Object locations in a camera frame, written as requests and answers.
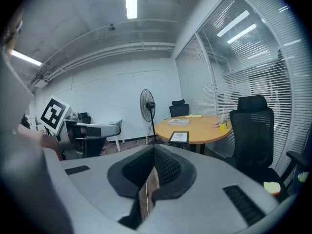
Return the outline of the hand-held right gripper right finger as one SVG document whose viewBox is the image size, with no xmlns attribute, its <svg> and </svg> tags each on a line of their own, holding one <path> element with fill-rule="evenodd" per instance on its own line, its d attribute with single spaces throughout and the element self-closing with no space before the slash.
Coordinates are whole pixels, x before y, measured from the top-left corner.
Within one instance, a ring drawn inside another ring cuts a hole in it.
<svg viewBox="0 0 312 234">
<path fill-rule="evenodd" d="M 137 229 L 142 234 L 231 234 L 247 228 L 223 190 L 232 185 L 237 185 L 266 215 L 279 205 L 260 184 L 220 159 L 171 146 L 168 150 L 194 164 L 197 176 L 180 198 L 156 202 Z"/>
</svg>

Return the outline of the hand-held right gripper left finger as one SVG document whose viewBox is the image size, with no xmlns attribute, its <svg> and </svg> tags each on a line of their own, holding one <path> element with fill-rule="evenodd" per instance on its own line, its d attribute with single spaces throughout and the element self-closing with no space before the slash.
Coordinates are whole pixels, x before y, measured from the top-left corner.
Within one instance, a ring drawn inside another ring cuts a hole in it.
<svg viewBox="0 0 312 234">
<path fill-rule="evenodd" d="M 130 214 L 133 199 L 120 197 L 107 179 L 111 165 L 150 146 L 107 156 L 59 161 L 43 150 L 52 184 L 70 218 L 73 234 L 156 234 L 149 221 L 136 230 L 118 221 Z"/>
</svg>

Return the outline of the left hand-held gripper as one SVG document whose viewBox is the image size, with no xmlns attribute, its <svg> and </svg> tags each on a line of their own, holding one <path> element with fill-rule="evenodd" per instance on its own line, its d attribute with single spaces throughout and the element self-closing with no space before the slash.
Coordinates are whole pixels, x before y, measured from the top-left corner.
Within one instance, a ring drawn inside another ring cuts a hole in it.
<svg viewBox="0 0 312 234">
<path fill-rule="evenodd" d="M 50 96 L 39 117 L 43 126 L 57 141 L 61 151 L 74 149 L 74 139 L 101 139 L 118 136 L 118 125 L 96 125 L 78 123 L 78 114 L 71 106 L 55 96 Z"/>
</svg>

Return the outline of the person's left forearm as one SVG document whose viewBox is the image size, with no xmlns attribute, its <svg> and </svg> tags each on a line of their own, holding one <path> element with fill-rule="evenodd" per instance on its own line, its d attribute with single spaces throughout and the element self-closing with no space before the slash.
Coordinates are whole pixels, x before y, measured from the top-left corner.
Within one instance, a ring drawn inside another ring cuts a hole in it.
<svg viewBox="0 0 312 234">
<path fill-rule="evenodd" d="M 60 161 L 62 161 L 61 151 L 57 139 L 54 136 L 48 136 L 40 134 L 36 131 L 30 130 L 23 125 L 19 125 L 17 129 L 18 133 L 31 139 L 42 148 L 49 148 L 55 151 Z"/>
</svg>

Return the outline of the round wooden table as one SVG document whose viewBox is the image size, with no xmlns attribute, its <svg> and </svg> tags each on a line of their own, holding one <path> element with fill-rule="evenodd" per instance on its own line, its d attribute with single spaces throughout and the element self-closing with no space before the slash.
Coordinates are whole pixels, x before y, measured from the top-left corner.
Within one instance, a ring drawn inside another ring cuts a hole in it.
<svg viewBox="0 0 312 234">
<path fill-rule="evenodd" d="M 155 127 L 156 134 L 162 140 L 169 140 L 172 133 L 189 132 L 190 151 L 195 152 L 196 148 L 200 148 L 200 154 L 205 154 L 205 145 L 213 143 L 225 138 L 232 130 L 232 125 L 228 122 L 227 129 L 221 130 L 220 127 L 214 128 L 215 122 L 219 121 L 218 116 L 203 115 L 198 118 L 188 118 L 190 123 L 187 126 L 169 125 L 168 121 L 171 119 L 187 119 L 185 116 L 173 117 L 159 122 Z"/>
</svg>

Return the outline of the white desk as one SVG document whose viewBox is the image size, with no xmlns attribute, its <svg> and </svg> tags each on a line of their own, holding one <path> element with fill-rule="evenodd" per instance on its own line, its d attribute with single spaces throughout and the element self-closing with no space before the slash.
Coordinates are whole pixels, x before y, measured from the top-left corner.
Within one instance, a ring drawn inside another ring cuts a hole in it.
<svg viewBox="0 0 312 234">
<path fill-rule="evenodd" d="M 124 138 L 123 128 L 122 128 L 122 119 L 111 121 L 108 124 L 109 125 L 117 125 L 120 128 L 120 134 L 118 136 L 114 136 L 114 139 L 115 139 L 117 151 L 121 152 L 119 141 L 121 140 L 123 144 L 125 143 L 125 138 Z"/>
</svg>

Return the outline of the black standing fan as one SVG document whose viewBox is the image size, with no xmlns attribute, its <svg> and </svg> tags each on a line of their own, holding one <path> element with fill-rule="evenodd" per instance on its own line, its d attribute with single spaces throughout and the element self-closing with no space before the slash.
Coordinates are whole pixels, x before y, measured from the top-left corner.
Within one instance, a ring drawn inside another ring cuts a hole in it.
<svg viewBox="0 0 312 234">
<path fill-rule="evenodd" d="M 156 104 L 152 93 L 148 89 L 144 89 L 140 94 L 140 110 L 142 117 L 146 122 L 150 122 L 153 130 L 152 140 L 149 140 L 149 145 L 164 144 L 161 139 L 156 137 L 154 117 L 156 113 Z"/>
</svg>

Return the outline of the grey picture book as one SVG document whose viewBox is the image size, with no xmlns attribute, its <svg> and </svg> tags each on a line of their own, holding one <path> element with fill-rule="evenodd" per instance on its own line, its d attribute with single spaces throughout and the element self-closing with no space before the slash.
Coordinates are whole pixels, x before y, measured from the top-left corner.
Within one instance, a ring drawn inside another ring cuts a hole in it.
<svg viewBox="0 0 312 234">
<path fill-rule="evenodd" d="M 187 126 L 190 123 L 190 119 L 171 119 L 168 121 L 169 125 Z"/>
</svg>

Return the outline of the black office chair with headrest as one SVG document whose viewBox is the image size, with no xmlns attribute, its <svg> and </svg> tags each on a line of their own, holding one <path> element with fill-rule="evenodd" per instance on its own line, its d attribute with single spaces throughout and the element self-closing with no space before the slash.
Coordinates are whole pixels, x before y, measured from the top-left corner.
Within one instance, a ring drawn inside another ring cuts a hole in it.
<svg viewBox="0 0 312 234">
<path fill-rule="evenodd" d="M 189 115 L 189 104 L 185 103 L 185 100 L 172 101 L 172 105 L 169 107 L 171 117 L 180 117 Z"/>
</svg>

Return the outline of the black mesh office chair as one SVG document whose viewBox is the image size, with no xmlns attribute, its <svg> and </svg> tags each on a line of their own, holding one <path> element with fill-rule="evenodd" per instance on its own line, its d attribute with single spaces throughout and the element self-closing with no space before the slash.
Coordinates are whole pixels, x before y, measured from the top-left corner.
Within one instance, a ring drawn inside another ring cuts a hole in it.
<svg viewBox="0 0 312 234">
<path fill-rule="evenodd" d="M 226 158 L 227 163 L 260 185 L 276 182 L 280 192 L 275 193 L 275 198 L 278 202 L 285 200 L 288 193 L 284 181 L 295 166 L 308 168 L 306 154 L 288 151 L 291 162 L 282 176 L 270 167 L 273 163 L 274 113 L 262 95 L 239 97 L 237 109 L 230 112 L 230 121 L 235 147 L 233 156 Z"/>
</svg>

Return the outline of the white ceiling pipes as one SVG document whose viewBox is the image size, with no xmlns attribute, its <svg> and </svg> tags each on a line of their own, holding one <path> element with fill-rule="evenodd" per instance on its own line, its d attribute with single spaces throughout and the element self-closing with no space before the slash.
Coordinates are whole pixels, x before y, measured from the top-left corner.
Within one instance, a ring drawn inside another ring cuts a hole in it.
<svg viewBox="0 0 312 234">
<path fill-rule="evenodd" d="M 132 52 L 144 52 L 144 51 L 173 51 L 176 44 L 171 42 L 136 42 L 116 45 L 112 47 L 107 47 L 92 51 L 90 53 L 84 54 L 80 57 L 76 57 L 73 60 L 63 62 L 65 57 L 59 59 L 54 65 L 50 65 L 47 68 L 41 67 L 30 79 L 27 87 L 33 89 L 39 83 L 39 80 L 49 82 L 56 78 L 57 76 L 72 70 L 74 68 L 80 67 L 82 65 L 88 64 L 90 62 L 107 58 L 110 56 L 115 56 L 119 54 L 126 54 Z"/>
</svg>

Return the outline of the long ceiling light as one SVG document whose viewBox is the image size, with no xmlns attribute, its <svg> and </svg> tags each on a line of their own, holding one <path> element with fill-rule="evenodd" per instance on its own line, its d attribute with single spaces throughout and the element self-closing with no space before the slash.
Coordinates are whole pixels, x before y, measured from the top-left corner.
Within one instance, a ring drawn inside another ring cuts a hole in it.
<svg viewBox="0 0 312 234">
<path fill-rule="evenodd" d="M 137 0 L 125 0 L 127 19 L 137 18 Z"/>
<path fill-rule="evenodd" d="M 18 52 L 16 50 L 12 50 L 11 54 L 13 56 L 19 58 L 19 59 L 22 59 L 22 60 L 24 60 L 26 62 L 32 63 L 32 64 L 34 64 L 36 66 L 41 66 L 42 65 L 42 62 L 40 62 L 40 61 L 38 61 L 38 60 L 36 60 L 34 58 L 31 58 L 31 57 L 29 57 L 29 56 L 27 56 L 27 55 L 25 55 L 25 54 L 23 54 L 21 52 Z"/>
</svg>

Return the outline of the white window blinds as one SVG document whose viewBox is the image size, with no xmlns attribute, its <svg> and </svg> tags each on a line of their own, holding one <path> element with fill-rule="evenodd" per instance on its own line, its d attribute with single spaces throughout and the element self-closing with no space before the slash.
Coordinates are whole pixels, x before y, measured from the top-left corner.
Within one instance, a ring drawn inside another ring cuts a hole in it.
<svg viewBox="0 0 312 234">
<path fill-rule="evenodd" d="M 172 55 L 192 114 L 220 116 L 265 97 L 274 112 L 278 175 L 301 154 L 312 124 L 312 44 L 285 0 L 199 0 Z"/>
</svg>

